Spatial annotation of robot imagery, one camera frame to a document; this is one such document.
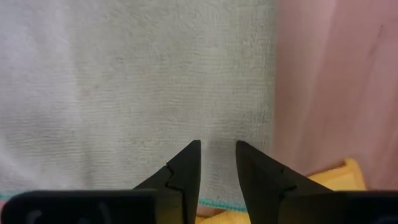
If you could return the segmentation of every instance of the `white towel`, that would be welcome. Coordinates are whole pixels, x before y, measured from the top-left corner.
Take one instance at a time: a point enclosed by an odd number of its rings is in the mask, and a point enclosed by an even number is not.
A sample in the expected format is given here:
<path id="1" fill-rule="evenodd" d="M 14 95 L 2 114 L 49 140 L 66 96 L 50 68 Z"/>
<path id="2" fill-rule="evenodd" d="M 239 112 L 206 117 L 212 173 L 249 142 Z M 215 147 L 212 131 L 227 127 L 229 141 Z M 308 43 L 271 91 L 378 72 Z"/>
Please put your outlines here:
<path id="1" fill-rule="evenodd" d="M 130 189 L 202 140 L 200 202 L 270 152 L 275 0 L 0 1 L 0 194 Z"/>

